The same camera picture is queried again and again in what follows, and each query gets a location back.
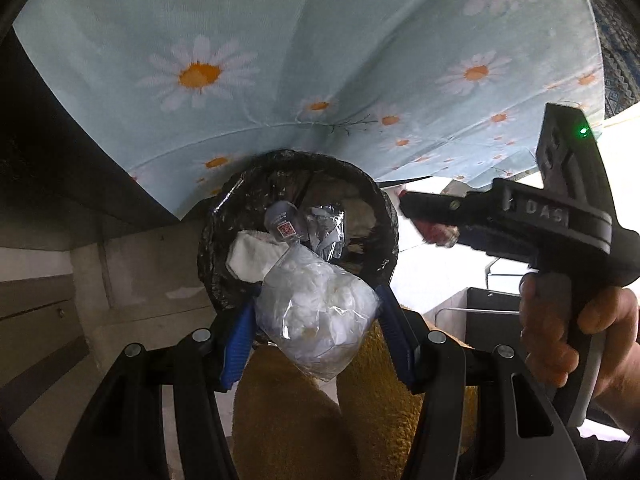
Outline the red yellow snack packet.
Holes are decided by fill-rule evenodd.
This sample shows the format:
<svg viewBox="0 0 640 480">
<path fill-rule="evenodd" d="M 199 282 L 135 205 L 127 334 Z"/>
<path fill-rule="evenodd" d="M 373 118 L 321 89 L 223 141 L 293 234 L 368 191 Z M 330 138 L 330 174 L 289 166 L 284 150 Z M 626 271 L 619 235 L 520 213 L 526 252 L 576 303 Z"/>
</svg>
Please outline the red yellow snack packet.
<svg viewBox="0 0 640 480">
<path fill-rule="evenodd" d="M 408 220 L 420 233 L 426 244 L 447 248 L 454 247 L 457 244 L 459 230 L 455 226 L 444 226 L 443 224 L 410 218 Z"/>
</svg>

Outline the clear bag of white tissue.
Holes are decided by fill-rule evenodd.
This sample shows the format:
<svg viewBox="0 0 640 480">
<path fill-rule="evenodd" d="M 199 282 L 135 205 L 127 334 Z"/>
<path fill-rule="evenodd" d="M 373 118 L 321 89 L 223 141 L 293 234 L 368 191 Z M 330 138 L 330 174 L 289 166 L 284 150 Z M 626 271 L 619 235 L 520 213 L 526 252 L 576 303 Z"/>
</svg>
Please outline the clear bag of white tissue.
<svg viewBox="0 0 640 480">
<path fill-rule="evenodd" d="M 356 356 L 380 303 L 358 276 L 295 244 L 262 281 L 255 315 L 294 365 L 328 382 Z"/>
</svg>

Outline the crushed foil container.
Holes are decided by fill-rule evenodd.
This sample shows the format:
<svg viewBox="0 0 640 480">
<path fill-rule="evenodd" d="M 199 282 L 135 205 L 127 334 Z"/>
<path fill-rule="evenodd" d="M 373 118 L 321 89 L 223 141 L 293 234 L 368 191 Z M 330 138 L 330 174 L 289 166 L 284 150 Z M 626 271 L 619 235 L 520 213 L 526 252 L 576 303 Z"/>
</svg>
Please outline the crushed foil container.
<svg viewBox="0 0 640 480">
<path fill-rule="evenodd" d="M 345 248 L 345 213 L 332 205 L 298 209 L 280 200 L 265 212 L 265 227 L 278 242 L 305 244 L 326 261 L 341 258 Z"/>
</svg>

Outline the black lined trash bin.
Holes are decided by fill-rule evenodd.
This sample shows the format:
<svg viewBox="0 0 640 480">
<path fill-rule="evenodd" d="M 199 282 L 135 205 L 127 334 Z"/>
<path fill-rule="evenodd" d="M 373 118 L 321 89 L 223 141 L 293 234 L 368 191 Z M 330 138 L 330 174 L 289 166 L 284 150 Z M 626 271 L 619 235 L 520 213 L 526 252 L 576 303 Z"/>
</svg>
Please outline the black lined trash bin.
<svg viewBox="0 0 640 480">
<path fill-rule="evenodd" d="M 216 312 L 240 305 L 252 289 L 227 268 L 239 232 L 263 231 L 267 209 L 281 200 L 306 223 L 312 207 L 344 212 L 345 245 L 333 262 L 372 287 L 388 284 L 398 259 L 396 210 L 381 188 L 349 162 L 318 154 L 276 151 L 257 156 L 212 200 L 198 245 L 198 277 Z"/>
</svg>

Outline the yellow trousers leg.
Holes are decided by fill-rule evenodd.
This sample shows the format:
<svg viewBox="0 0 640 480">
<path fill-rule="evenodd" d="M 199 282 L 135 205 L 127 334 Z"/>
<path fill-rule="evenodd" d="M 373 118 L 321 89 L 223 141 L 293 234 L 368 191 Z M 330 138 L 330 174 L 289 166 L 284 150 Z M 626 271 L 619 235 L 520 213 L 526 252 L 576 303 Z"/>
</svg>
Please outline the yellow trousers leg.
<svg viewBox="0 0 640 480">
<path fill-rule="evenodd" d="M 232 458 L 242 479 L 398 479 L 423 404 L 397 378 L 373 323 L 331 399 L 275 346 L 260 344 L 236 389 Z"/>
</svg>

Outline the light blue daisy tablecloth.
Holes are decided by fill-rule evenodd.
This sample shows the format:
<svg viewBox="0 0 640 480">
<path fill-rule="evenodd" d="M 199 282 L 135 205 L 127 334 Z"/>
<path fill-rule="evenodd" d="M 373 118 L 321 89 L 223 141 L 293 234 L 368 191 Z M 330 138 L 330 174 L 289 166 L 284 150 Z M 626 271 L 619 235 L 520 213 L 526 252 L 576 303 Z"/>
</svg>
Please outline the light blue daisy tablecloth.
<svg viewBox="0 0 640 480">
<path fill-rule="evenodd" d="M 28 0 L 13 28 L 177 217 L 262 153 L 479 188 L 533 168 L 547 104 L 604 118 L 588 0 Z"/>
</svg>

